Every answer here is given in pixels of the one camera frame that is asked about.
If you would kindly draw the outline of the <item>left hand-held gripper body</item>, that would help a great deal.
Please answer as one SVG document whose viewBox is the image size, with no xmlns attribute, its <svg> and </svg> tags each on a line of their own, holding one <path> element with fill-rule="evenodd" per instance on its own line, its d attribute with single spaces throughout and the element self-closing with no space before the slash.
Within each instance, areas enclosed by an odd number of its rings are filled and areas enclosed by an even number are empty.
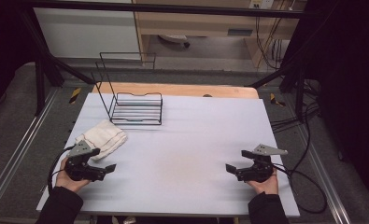
<svg viewBox="0 0 369 224">
<path fill-rule="evenodd" d="M 93 167 L 88 164 L 91 158 L 91 148 L 84 140 L 76 143 L 67 154 L 65 171 L 72 180 L 102 181 L 106 175 L 106 169 Z"/>
</svg>

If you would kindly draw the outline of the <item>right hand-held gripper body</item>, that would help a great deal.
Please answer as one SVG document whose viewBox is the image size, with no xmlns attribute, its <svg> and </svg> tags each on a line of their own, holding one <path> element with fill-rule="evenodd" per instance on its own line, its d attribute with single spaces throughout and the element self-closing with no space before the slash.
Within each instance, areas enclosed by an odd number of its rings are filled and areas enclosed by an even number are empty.
<svg viewBox="0 0 369 224">
<path fill-rule="evenodd" d="M 255 155 L 253 164 L 248 168 L 236 169 L 235 176 L 238 181 L 257 181 L 263 182 L 267 180 L 273 173 L 273 163 L 271 157 L 273 155 L 287 155 L 288 151 L 276 147 L 259 144 L 252 152 Z"/>
</svg>

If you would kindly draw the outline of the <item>white towel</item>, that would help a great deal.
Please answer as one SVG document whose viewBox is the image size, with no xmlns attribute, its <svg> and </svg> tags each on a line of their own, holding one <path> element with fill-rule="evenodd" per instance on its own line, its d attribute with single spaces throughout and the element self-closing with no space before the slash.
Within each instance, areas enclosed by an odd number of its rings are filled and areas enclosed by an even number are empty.
<svg viewBox="0 0 369 224">
<path fill-rule="evenodd" d="M 99 148 L 98 155 L 92 156 L 93 161 L 99 161 L 117 150 L 128 139 L 127 134 L 111 121 L 103 119 L 75 138 L 75 141 L 85 141 L 91 149 Z"/>
</svg>

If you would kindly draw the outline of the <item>black wire rack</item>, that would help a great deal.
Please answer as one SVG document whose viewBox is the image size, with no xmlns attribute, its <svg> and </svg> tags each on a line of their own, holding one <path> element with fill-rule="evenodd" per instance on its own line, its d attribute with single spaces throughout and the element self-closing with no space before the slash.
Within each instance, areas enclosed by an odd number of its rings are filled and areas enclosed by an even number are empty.
<svg viewBox="0 0 369 224">
<path fill-rule="evenodd" d="M 159 92 L 135 93 L 115 88 L 119 76 L 151 74 L 156 54 L 148 52 L 100 52 L 92 73 L 95 88 L 115 125 L 161 125 L 163 97 Z"/>
</svg>

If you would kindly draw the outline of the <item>person's right hand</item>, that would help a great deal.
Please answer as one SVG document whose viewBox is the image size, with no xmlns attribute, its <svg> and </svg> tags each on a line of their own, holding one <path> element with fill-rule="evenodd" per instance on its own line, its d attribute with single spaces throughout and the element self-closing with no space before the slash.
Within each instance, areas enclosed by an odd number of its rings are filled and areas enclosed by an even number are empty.
<svg viewBox="0 0 369 224">
<path fill-rule="evenodd" d="M 253 187 L 257 194 L 265 193 L 278 195 L 278 181 L 276 170 L 274 170 L 271 176 L 263 182 L 248 181 L 247 184 Z"/>
</svg>

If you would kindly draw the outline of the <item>person's left hand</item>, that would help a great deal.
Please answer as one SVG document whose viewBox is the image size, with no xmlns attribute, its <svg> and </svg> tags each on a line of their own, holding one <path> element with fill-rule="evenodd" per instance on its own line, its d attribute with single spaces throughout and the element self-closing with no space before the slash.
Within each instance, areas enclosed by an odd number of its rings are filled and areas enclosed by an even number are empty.
<svg viewBox="0 0 369 224">
<path fill-rule="evenodd" d="M 90 183 L 90 180 L 79 180 L 75 181 L 70 178 L 70 176 L 65 171 L 65 164 L 67 162 L 67 158 L 64 158 L 61 161 L 60 172 L 56 176 L 56 187 L 62 187 L 68 190 L 71 190 L 75 193 L 78 193 L 83 187 Z"/>
</svg>

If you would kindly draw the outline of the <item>white foam board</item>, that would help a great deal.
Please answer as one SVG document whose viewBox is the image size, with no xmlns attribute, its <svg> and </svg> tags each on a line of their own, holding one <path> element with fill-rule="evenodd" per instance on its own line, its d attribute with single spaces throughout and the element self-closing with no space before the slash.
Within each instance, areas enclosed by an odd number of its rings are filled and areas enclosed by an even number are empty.
<svg viewBox="0 0 369 224">
<path fill-rule="evenodd" d="M 163 121 L 125 125 L 127 141 L 99 161 L 116 169 L 80 191 L 84 214 L 242 217 L 254 190 L 226 172 L 244 150 L 276 143 L 260 99 L 163 97 Z"/>
</svg>

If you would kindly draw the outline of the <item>yellow black striped tape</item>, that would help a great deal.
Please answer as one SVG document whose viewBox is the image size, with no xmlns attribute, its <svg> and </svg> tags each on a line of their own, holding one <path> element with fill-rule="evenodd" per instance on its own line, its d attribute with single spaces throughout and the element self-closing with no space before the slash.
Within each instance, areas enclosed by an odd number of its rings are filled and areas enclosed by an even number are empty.
<svg viewBox="0 0 369 224">
<path fill-rule="evenodd" d="M 71 97 L 70 97 L 70 99 L 69 99 L 69 103 L 70 103 L 70 104 L 73 104 L 73 103 L 77 100 L 77 98 L 78 98 L 78 96 L 79 96 L 80 92 L 81 92 L 81 88 L 75 88 L 75 89 L 73 90 L 72 95 L 71 95 Z"/>
<path fill-rule="evenodd" d="M 278 101 L 273 93 L 270 93 L 270 103 L 273 105 L 286 106 L 284 102 Z"/>
</svg>

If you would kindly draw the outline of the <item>black curtain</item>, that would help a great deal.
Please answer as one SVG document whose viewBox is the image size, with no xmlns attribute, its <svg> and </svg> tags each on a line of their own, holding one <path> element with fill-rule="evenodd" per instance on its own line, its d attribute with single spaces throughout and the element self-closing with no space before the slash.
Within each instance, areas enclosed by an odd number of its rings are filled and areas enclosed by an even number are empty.
<svg viewBox="0 0 369 224">
<path fill-rule="evenodd" d="M 35 44 L 21 22 L 19 12 L 27 11 L 40 30 L 32 8 L 19 8 L 19 0 L 0 0 L 0 98 L 6 92 L 18 68 L 34 62 Z"/>
<path fill-rule="evenodd" d="M 286 57 L 320 31 L 305 76 L 321 85 L 330 132 L 369 190 L 369 0 L 307 0 L 305 10 L 323 16 L 298 23 Z"/>
</svg>

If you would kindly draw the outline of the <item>white cabinet panel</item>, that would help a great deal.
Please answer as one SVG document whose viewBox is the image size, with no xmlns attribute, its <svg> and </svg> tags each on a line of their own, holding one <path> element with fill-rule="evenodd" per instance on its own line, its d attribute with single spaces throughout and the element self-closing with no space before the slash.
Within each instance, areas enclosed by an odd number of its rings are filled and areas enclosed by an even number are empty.
<svg viewBox="0 0 369 224">
<path fill-rule="evenodd" d="M 139 52 L 132 12 L 36 8 L 50 52 L 61 58 L 98 58 L 100 52 Z"/>
</svg>

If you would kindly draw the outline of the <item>office chair base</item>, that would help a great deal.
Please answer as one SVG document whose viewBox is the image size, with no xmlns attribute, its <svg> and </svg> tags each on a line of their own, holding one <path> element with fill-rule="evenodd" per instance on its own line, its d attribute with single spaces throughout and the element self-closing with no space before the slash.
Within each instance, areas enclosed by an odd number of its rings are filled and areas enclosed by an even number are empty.
<svg viewBox="0 0 369 224">
<path fill-rule="evenodd" d="M 159 35 L 159 38 L 172 43 L 182 44 L 186 49 L 191 45 L 185 35 Z"/>
</svg>

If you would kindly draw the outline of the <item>light wooden desk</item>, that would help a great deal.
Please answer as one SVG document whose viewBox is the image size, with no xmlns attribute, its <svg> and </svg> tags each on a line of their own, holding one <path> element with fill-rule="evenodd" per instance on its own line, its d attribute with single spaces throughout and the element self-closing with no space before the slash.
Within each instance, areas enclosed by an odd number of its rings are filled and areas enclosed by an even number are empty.
<svg viewBox="0 0 369 224">
<path fill-rule="evenodd" d="M 250 8 L 250 0 L 132 0 L 135 4 Z M 303 11 L 307 0 L 274 0 L 270 9 Z M 290 40 L 298 20 L 243 16 L 136 12 L 139 44 L 146 50 L 152 35 L 232 36 L 245 40 L 255 67 L 264 64 L 272 41 Z"/>
</svg>

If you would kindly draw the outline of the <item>white power strip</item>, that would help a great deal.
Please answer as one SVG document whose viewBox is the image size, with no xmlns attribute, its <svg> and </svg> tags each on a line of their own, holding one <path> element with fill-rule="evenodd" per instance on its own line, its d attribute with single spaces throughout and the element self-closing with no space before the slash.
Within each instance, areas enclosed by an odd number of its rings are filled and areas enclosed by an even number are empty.
<svg viewBox="0 0 369 224">
<path fill-rule="evenodd" d="M 270 9 L 274 0 L 250 0 L 249 7 L 256 9 Z"/>
</svg>

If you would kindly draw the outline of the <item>aluminium rail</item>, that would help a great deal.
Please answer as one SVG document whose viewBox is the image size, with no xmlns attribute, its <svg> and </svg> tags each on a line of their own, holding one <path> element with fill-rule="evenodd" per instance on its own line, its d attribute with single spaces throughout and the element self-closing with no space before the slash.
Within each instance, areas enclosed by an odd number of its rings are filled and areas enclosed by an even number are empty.
<svg viewBox="0 0 369 224">
<path fill-rule="evenodd" d="M 29 127 L 24 133 L 21 141 L 16 146 L 13 154 L 11 155 L 9 161 L 4 167 L 2 173 L 0 174 L 0 200 L 4 195 L 7 186 L 9 185 L 11 179 L 15 175 L 21 161 L 23 160 L 28 148 L 32 144 L 39 128 L 41 127 L 45 117 L 48 115 L 54 101 L 56 94 L 59 92 L 59 88 L 52 88 L 45 100 L 45 107 L 40 111 L 40 113 L 32 119 Z"/>
<path fill-rule="evenodd" d="M 324 167 L 317 153 L 317 149 L 314 147 L 311 141 L 311 131 L 309 124 L 305 122 L 304 124 L 299 125 L 298 133 L 300 134 L 301 139 L 305 144 L 305 149 L 307 150 L 306 156 L 310 160 L 319 185 L 326 195 L 326 201 L 334 217 L 335 223 L 351 224 L 348 212 L 337 193 L 332 179 L 327 173 L 327 169 Z"/>
</svg>

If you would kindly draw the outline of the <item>black metal frame bar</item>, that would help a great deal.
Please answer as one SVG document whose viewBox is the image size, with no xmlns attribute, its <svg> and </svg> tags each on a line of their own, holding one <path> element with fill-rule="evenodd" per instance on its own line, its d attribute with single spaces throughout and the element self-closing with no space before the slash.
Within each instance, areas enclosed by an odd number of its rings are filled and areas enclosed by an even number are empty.
<svg viewBox="0 0 369 224">
<path fill-rule="evenodd" d="M 59 0 L 21 0 L 28 7 L 79 9 L 79 10 L 103 10 L 103 11 L 132 11 L 149 13 L 177 13 L 199 15 L 244 16 L 285 19 L 313 19 L 320 17 L 320 10 L 272 10 L 272 9 L 245 9 L 234 7 L 198 7 L 179 5 L 153 5 L 153 4 L 127 4 L 84 1 L 59 1 Z"/>
</svg>

